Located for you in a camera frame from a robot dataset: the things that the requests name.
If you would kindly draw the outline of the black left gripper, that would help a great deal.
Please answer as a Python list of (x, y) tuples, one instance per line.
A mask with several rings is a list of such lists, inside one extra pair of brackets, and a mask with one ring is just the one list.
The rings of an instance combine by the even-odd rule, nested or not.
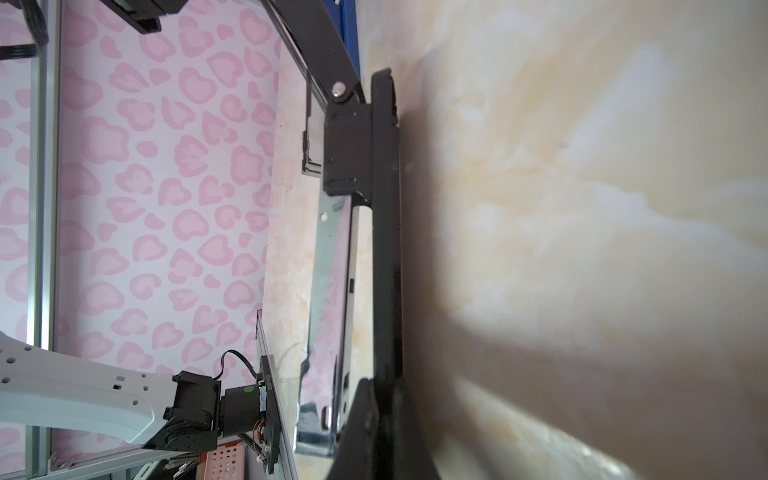
[(153, 34), (162, 31), (161, 18), (178, 14), (186, 0), (101, 0), (101, 3), (138, 33)]

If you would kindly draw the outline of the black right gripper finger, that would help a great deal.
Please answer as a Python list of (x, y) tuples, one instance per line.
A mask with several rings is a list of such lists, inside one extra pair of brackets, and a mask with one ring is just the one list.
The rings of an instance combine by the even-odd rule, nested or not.
[(362, 379), (329, 479), (438, 479), (403, 377)]

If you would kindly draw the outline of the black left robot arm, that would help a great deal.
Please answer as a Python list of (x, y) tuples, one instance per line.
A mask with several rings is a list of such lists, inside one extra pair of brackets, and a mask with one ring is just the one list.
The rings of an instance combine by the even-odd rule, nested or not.
[(1, 471), (210, 450), (254, 387), (280, 38), (254, 1), (49, 10), (50, 59), (1, 65)]

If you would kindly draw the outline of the aluminium frame corner post left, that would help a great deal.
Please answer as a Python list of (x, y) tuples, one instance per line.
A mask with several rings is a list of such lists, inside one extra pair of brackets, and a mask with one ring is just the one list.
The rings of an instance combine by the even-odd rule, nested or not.
[(49, 43), (31, 63), (27, 342), (55, 346), (62, 5), (39, 3)]

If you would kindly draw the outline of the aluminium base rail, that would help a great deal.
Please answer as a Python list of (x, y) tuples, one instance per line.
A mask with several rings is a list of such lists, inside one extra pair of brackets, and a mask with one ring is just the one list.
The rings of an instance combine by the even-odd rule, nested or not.
[(40, 479), (131, 479), (131, 472), (146, 464), (164, 460), (199, 459), (202, 453), (181, 453), (138, 448), (104, 452), (93, 458), (54, 468)]

